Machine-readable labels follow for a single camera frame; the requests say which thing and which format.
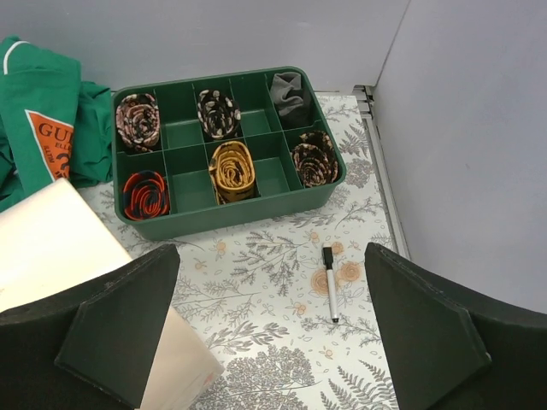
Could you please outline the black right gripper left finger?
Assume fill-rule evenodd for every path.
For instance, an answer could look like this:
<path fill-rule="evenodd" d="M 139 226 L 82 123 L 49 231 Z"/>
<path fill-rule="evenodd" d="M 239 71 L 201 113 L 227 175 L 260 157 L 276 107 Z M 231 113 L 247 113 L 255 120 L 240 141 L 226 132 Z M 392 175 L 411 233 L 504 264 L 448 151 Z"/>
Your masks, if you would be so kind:
<path fill-rule="evenodd" d="M 140 407 L 180 257 L 162 245 L 1 314 L 3 409 Z"/>

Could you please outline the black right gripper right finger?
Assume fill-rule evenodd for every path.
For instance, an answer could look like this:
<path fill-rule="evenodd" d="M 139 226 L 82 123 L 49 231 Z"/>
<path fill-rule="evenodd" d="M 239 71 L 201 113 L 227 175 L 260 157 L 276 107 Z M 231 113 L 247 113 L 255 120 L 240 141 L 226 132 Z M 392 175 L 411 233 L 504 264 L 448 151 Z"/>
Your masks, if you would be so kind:
<path fill-rule="evenodd" d="M 480 294 L 377 243 L 373 308 L 401 409 L 544 409 L 546 316 Z"/>

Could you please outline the white drawer organizer box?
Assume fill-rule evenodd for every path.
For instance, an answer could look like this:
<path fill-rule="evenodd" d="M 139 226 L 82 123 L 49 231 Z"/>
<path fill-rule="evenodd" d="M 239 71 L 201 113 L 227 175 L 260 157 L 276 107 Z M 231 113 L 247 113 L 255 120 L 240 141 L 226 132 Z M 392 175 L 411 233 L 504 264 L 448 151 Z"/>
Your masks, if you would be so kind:
<path fill-rule="evenodd" d="M 135 260 L 66 180 L 1 215 L 1 314 Z M 222 374 L 219 361 L 172 307 L 140 407 L 187 409 Z"/>

